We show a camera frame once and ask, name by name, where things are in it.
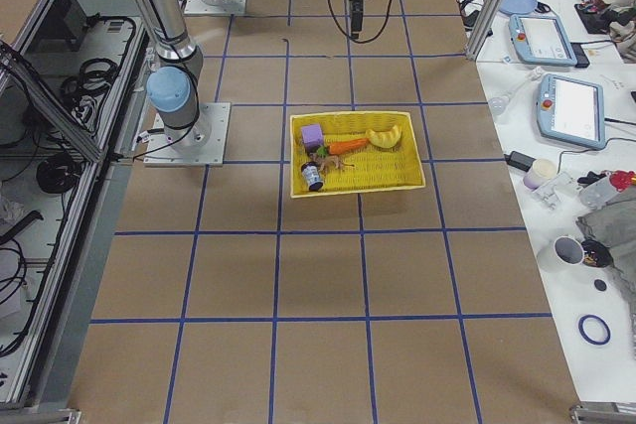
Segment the small blue white can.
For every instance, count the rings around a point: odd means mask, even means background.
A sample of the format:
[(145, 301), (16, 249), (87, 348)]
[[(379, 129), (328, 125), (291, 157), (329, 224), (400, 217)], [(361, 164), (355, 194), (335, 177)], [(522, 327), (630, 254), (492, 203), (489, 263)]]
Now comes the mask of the small blue white can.
[(318, 192), (322, 189), (324, 182), (319, 166), (315, 162), (303, 164), (301, 166), (301, 174), (310, 192)]

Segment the yellow plastic basket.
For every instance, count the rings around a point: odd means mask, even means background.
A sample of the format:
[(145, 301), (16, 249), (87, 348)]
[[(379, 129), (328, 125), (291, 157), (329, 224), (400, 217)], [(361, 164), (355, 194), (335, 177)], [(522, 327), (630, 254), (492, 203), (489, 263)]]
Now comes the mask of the yellow plastic basket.
[[(310, 192), (301, 174), (301, 166), (311, 161), (305, 150), (300, 128), (317, 123), (322, 127), (324, 145), (366, 137), (366, 131), (389, 130), (399, 125), (401, 139), (392, 149), (372, 144), (340, 155), (353, 167), (329, 168), (321, 173), (324, 185)], [(290, 135), (290, 197), (293, 199), (419, 189), (426, 185), (410, 114), (402, 111), (338, 111), (292, 115)]]

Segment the white mug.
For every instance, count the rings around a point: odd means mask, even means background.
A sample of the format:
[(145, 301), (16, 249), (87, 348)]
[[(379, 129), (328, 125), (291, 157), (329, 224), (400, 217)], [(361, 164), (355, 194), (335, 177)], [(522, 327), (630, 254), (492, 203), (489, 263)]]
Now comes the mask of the white mug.
[(561, 273), (580, 266), (584, 256), (584, 249), (578, 240), (571, 236), (562, 235), (540, 250), (537, 262), (545, 272)]

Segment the brown toy animal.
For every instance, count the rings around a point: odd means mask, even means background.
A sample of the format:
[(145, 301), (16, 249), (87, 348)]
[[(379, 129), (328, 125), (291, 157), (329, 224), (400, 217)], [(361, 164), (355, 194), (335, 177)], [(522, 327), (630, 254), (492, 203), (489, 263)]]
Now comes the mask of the brown toy animal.
[(345, 167), (353, 167), (353, 164), (345, 163), (337, 155), (321, 156), (317, 153), (312, 153), (310, 158), (317, 165), (320, 173), (326, 172), (329, 168), (343, 170)]

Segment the blue teach pendant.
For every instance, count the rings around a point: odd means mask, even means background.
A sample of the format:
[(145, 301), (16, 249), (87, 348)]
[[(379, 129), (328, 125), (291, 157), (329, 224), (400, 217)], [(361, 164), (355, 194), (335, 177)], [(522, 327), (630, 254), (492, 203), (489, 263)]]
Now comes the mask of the blue teach pendant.
[(511, 43), (525, 64), (574, 67), (578, 60), (559, 17), (514, 14), (510, 17)]
[(546, 74), (536, 96), (536, 119), (543, 137), (592, 150), (605, 146), (604, 91), (599, 84)]

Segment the black round cap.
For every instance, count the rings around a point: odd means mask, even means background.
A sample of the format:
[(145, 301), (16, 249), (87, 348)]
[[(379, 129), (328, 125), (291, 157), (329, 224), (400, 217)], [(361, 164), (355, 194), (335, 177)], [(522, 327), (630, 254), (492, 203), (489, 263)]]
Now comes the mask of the black round cap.
[(607, 284), (601, 279), (595, 279), (593, 285), (596, 290), (604, 292), (607, 290)]

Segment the black power adapter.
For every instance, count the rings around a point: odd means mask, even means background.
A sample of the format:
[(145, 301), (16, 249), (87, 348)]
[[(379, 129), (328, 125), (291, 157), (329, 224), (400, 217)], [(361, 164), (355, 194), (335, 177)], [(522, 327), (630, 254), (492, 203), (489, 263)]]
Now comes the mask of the black power adapter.
[(504, 159), (508, 166), (523, 171), (524, 173), (530, 171), (536, 161), (535, 158), (518, 151), (511, 151), (505, 154)]

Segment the grey cloth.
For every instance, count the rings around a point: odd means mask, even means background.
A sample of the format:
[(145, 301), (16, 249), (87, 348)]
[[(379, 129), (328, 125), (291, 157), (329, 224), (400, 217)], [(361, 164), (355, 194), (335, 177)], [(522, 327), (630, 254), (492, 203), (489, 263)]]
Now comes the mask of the grey cloth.
[(635, 188), (580, 216), (576, 225), (584, 237), (584, 264), (610, 270), (635, 318)]

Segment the white lavender cup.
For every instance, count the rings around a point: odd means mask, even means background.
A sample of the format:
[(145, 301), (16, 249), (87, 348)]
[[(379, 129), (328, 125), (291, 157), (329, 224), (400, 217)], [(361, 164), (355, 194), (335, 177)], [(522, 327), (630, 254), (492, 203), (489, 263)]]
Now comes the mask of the white lavender cup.
[(548, 159), (536, 159), (523, 178), (523, 184), (535, 190), (557, 175), (557, 165)]

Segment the blue plastic plate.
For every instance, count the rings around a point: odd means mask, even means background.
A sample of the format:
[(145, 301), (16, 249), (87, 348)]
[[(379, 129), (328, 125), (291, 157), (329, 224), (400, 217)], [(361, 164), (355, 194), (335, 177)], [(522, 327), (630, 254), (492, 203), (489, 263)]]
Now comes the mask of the blue plastic plate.
[(529, 15), (538, 7), (538, 0), (502, 0), (499, 11), (507, 16)]

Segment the upper blue teach pendant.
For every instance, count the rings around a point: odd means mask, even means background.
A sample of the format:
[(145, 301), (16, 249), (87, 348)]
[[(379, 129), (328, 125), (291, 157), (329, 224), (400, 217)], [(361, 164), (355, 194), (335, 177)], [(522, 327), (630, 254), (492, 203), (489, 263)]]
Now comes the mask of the upper blue teach pendant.
[(514, 14), (510, 17), (511, 43), (525, 64), (574, 67), (578, 60), (559, 17)]

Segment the orange toy carrot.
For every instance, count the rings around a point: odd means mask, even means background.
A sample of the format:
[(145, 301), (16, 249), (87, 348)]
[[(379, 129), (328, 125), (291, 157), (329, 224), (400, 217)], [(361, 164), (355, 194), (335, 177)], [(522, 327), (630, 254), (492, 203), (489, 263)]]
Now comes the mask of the orange toy carrot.
[(340, 156), (365, 148), (368, 144), (369, 139), (366, 137), (348, 141), (333, 142), (327, 145), (320, 146), (315, 151), (315, 154), (319, 157)]

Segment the purple cube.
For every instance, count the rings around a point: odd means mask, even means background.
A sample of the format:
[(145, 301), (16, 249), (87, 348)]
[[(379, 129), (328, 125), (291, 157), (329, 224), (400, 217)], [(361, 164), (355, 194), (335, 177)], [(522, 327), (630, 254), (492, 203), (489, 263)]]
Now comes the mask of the purple cube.
[(308, 153), (315, 152), (324, 145), (324, 135), (320, 124), (302, 126), (300, 132), (302, 144)]

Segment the lower blue teach pendant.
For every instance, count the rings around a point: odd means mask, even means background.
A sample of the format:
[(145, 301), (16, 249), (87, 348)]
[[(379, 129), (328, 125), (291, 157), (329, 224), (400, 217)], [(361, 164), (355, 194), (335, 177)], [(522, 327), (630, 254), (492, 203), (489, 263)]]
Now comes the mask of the lower blue teach pendant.
[(599, 84), (546, 74), (536, 96), (536, 119), (543, 137), (592, 150), (605, 146), (604, 91)]

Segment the yellow toy bread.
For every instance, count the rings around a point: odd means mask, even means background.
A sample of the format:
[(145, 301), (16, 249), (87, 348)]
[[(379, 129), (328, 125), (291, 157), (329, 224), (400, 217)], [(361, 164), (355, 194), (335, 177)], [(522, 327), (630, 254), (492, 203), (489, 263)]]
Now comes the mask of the yellow toy bread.
[(366, 131), (366, 138), (369, 143), (380, 149), (392, 149), (401, 139), (402, 130), (399, 125), (392, 126), (386, 131), (376, 131), (368, 129)]

